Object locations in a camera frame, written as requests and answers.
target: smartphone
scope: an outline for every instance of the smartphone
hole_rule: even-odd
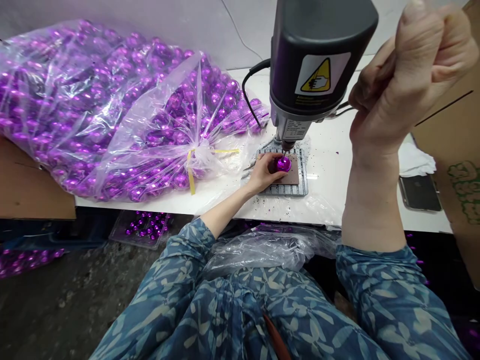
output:
[[[400,177],[400,191],[405,206],[412,210],[442,211],[437,189],[430,175]]]

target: white wall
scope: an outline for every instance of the white wall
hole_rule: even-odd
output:
[[[224,0],[245,44],[270,57],[276,0]],[[372,0],[380,21],[365,54],[395,32],[407,0]],[[437,6],[468,0],[434,0]],[[160,36],[170,44],[208,52],[223,69],[260,61],[239,39],[221,0],[0,0],[0,39],[70,19],[101,22],[127,34]]]

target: white cloth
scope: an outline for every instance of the white cloth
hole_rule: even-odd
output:
[[[425,176],[433,174],[437,170],[435,159],[409,142],[404,142],[400,146],[398,160],[400,163],[400,176],[404,178],[417,175]]]

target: sleeve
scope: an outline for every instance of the sleeve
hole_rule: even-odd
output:
[[[148,358],[173,333],[190,305],[198,275],[214,242],[213,234],[200,218],[168,239],[133,300],[90,359]]]
[[[360,326],[391,359],[470,359],[408,246],[374,252],[340,245],[336,260]]]

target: plastic bag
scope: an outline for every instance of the plastic bag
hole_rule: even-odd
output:
[[[86,20],[0,47],[0,134],[80,197],[141,202],[188,189],[189,172],[238,171],[261,131],[238,82],[201,51]]]
[[[242,268],[281,266],[298,271],[314,255],[334,259],[340,242],[340,232],[300,225],[261,224],[230,241],[219,239],[212,246],[212,256],[203,274],[211,280]]]

